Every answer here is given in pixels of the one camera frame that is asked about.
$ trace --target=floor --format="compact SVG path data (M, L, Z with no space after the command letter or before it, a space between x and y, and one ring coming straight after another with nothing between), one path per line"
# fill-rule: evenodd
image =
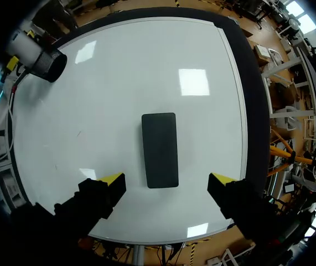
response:
M221 14L223 16L230 16L236 18L242 29L247 30L248 32L253 34L248 38L249 40L256 42L264 47L272 48L278 51L285 62L289 60L286 52L282 47L281 42L279 41L277 34L274 32L276 24L269 18L266 17L264 19L264 21L262 22L262 30L259 30L257 24L253 21L250 21L247 18L239 18L239 16L235 12L229 11L227 9L221 9L214 3L214 1L207 2L204 0L179 0L179 4L181 7L202 9L205 11ZM76 17L76 20L78 22L78 25L82 26L96 19L105 17L113 12L149 7L176 7L176 4L174 0L127 0L119 1L113 6L105 7L102 9L95 9L95 5L90 4L85 8L83 14ZM292 78L291 74L287 70L279 73L279 75L283 76L288 80L291 80ZM297 136L298 139L302 140L301 131L295 131L293 132L293 134ZM301 143L301 141L298 141L296 150L301 150L302 145L303 143ZM250 241L247 241L243 237L243 235L236 226L224 232L218 233L214 236L207 237L205 239L209 240L198 243L195 247L193 265L204 265L207 259L213 258L215 256L221 256L226 248L230 248L233 253L238 252L241 247L247 247L248 245L250 245ZM118 257L120 257L124 251L124 249L121 249L118 252ZM98 254L102 254L102 247L99 247L96 250L96 252ZM170 255L169 250L166 251L166 257L168 257L168 255ZM176 265L190 265L190 256L191 246L185 247L179 256ZM157 249L146 249L144 257L145 265L160 265L160 261L157 256ZM176 257L177 256L175 256L175 258L172 261L173 264L175 264Z

